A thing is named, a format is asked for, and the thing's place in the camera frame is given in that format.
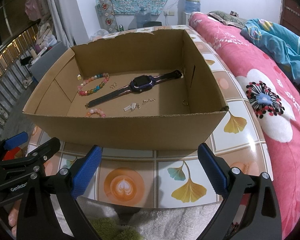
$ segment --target watch screen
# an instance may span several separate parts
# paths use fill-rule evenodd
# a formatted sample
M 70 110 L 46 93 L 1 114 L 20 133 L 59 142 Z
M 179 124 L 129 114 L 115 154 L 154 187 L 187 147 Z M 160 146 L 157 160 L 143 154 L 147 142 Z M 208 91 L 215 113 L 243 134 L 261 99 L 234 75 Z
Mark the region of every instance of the watch screen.
M 151 79 L 149 78 L 149 76 L 145 76 L 145 75 L 136 77 L 136 78 L 133 80 L 133 84 L 134 84 L 136 87 L 140 87 L 140 86 L 149 84 L 150 82 L 151 82 Z

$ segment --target watch strap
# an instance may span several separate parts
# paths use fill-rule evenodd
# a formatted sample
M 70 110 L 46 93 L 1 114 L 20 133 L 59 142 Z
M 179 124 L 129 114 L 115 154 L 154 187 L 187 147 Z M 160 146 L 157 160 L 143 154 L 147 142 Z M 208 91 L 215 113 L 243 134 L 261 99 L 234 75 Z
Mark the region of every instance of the watch strap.
M 126 85 L 123 88 L 117 89 L 109 94 L 106 94 L 104 96 L 101 96 L 99 98 L 91 100 L 86 106 L 87 108 L 94 107 L 96 105 L 100 105 L 101 103 L 104 103 L 106 101 L 109 101 L 111 99 L 117 98 L 119 96 L 122 96 L 124 94 L 130 93 L 132 90 L 130 88 L 130 85 Z
M 156 76 L 156 77 L 153 77 L 153 78 L 155 80 L 155 84 L 159 84 L 159 83 L 164 82 L 166 80 L 177 79 L 177 78 L 180 78 L 182 76 L 183 75 L 182 75 L 182 73 L 179 70 L 175 70 L 173 72 L 170 72 L 170 73 L 167 73 L 167 74 L 163 74 L 161 76 Z

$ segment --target white curtain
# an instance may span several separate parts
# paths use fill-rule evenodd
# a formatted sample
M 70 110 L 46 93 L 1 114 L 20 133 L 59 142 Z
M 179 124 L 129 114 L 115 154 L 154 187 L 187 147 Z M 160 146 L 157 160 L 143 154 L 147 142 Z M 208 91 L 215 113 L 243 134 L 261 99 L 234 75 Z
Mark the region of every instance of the white curtain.
M 74 37 L 71 30 L 71 21 L 68 18 L 65 8 L 67 8 L 67 0 L 47 0 L 52 15 L 54 28 L 57 34 L 57 40 L 70 48 L 74 45 Z

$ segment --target wooden door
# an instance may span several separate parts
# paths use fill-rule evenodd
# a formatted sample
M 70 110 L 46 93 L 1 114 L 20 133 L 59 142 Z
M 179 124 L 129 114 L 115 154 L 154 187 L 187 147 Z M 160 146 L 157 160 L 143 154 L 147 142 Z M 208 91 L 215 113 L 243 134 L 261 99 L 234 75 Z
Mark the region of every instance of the wooden door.
M 300 36 L 300 6 L 295 0 L 283 0 L 280 25 Z

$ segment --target concrete floor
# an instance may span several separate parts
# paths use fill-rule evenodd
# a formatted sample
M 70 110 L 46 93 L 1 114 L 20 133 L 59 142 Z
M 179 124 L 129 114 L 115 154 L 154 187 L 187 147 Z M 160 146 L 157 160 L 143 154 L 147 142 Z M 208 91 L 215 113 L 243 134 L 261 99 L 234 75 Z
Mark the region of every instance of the concrete floor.
M 37 85 L 33 82 L 20 96 L 18 102 L 15 104 L 13 110 L 11 111 L 9 118 L 4 126 L 4 130 L 1 135 L 1 139 L 10 138 L 25 131 L 29 138 L 31 137 L 32 131 L 35 127 L 26 115 L 22 113 L 22 109 L 28 101 L 30 95 L 34 91 Z

